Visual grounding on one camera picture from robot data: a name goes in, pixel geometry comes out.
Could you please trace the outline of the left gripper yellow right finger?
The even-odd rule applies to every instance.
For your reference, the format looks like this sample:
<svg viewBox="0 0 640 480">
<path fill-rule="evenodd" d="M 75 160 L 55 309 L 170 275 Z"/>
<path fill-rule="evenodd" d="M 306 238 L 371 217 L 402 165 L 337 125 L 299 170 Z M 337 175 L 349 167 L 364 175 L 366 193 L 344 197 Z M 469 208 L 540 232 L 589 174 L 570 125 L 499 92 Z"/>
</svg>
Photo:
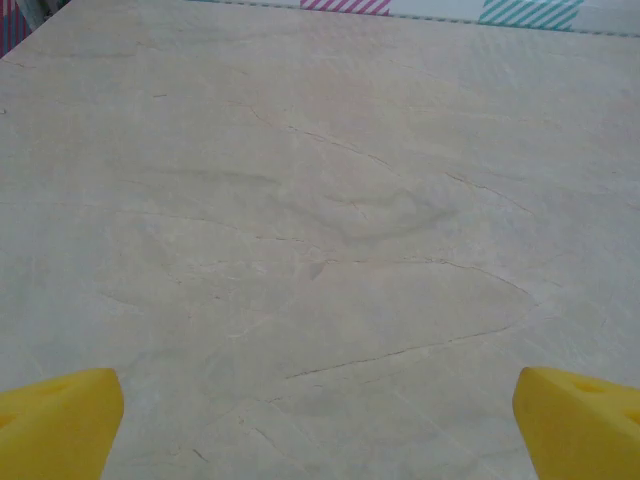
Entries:
<svg viewBox="0 0 640 480">
<path fill-rule="evenodd" d="M 526 367 L 513 412 L 539 480 L 640 480 L 640 389 Z"/>
</svg>

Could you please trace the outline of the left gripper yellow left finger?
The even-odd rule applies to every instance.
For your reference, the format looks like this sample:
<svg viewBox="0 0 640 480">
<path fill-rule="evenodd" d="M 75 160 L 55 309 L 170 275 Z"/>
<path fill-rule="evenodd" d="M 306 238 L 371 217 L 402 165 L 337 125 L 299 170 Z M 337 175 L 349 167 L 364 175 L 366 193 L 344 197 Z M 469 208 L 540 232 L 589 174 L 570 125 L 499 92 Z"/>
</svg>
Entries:
<svg viewBox="0 0 640 480">
<path fill-rule="evenodd" d="M 0 480 L 101 480 L 123 413 L 111 368 L 0 392 Z"/>
</svg>

